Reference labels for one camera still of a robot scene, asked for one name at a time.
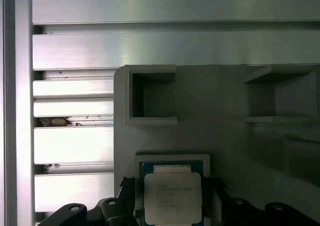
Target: metal frame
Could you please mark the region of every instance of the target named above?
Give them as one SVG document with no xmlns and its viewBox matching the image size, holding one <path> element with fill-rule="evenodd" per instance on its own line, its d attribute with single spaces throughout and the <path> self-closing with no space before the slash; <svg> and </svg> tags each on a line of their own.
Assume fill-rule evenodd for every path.
<svg viewBox="0 0 320 226">
<path fill-rule="evenodd" d="M 32 0 L 15 0 L 17 225 L 35 225 Z"/>
<path fill-rule="evenodd" d="M 319 20 L 320 14 L 314 10 L 319 7 L 319 1 L 307 0 L 303 2 L 303 7 L 298 7 L 301 2 L 302 0 L 33 0 L 33 22 L 66 24 Z"/>
<path fill-rule="evenodd" d="M 0 66 L 0 225 L 17 225 L 15 0 L 1 3 Z"/>
</svg>

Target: metal slat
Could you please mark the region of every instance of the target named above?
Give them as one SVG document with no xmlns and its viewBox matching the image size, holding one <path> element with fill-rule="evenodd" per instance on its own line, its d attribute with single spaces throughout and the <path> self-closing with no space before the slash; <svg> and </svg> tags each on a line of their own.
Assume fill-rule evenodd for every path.
<svg viewBox="0 0 320 226">
<path fill-rule="evenodd" d="M 32 6 L 34 24 L 320 19 L 319 0 L 33 0 Z"/>
<path fill-rule="evenodd" d="M 42 74 L 42 80 L 113 80 L 116 69 L 92 70 L 49 70 Z"/>
<path fill-rule="evenodd" d="M 113 97 L 113 80 L 39 80 L 33 82 L 36 99 Z"/>
<path fill-rule="evenodd" d="M 114 196 L 114 175 L 36 175 L 34 192 L 36 212 L 54 212 L 70 203 L 84 204 L 90 210 L 99 200 Z"/>
<path fill-rule="evenodd" d="M 33 106 L 35 117 L 72 115 L 112 115 L 113 98 L 81 98 L 36 100 Z"/>
<path fill-rule="evenodd" d="M 34 129 L 34 163 L 114 161 L 114 128 L 52 127 Z"/>
<path fill-rule="evenodd" d="M 319 63 L 318 30 L 34 35 L 33 68 Z"/>
</svg>

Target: vertical metal bar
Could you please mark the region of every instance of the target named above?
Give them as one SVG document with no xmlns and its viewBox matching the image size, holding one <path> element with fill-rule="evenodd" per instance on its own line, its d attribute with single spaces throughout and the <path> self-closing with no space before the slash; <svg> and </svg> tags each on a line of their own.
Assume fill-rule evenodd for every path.
<svg viewBox="0 0 320 226">
<path fill-rule="evenodd" d="M 5 225 L 4 15 L 0 4 L 0 225 Z"/>
<path fill-rule="evenodd" d="M 17 225 L 15 0 L 2 0 L 4 225 Z"/>
<path fill-rule="evenodd" d="M 15 0 L 17 225 L 33 226 L 32 0 Z"/>
<path fill-rule="evenodd" d="M 0 4 L 0 225 L 17 225 L 15 0 Z"/>
</svg>

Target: rectangular opening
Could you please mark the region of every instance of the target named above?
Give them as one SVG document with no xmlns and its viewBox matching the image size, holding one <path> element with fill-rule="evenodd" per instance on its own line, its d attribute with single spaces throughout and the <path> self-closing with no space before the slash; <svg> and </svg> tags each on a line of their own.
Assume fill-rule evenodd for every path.
<svg viewBox="0 0 320 226">
<path fill-rule="evenodd" d="M 175 116 L 174 73 L 132 74 L 132 116 Z"/>
</svg>

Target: black plastic part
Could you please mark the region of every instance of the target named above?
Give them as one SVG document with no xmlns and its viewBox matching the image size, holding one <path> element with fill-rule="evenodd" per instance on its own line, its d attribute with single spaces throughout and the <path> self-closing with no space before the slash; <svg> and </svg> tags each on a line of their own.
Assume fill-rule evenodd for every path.
<svg viewBox="0 0 320 226">
<path fill-rule="evenodd" d="M 82 204 L 68 204 L 62 206 L 49 218 L 44 220 L 41 226 L 86 226 L 87 208 Z"/>
</svg>

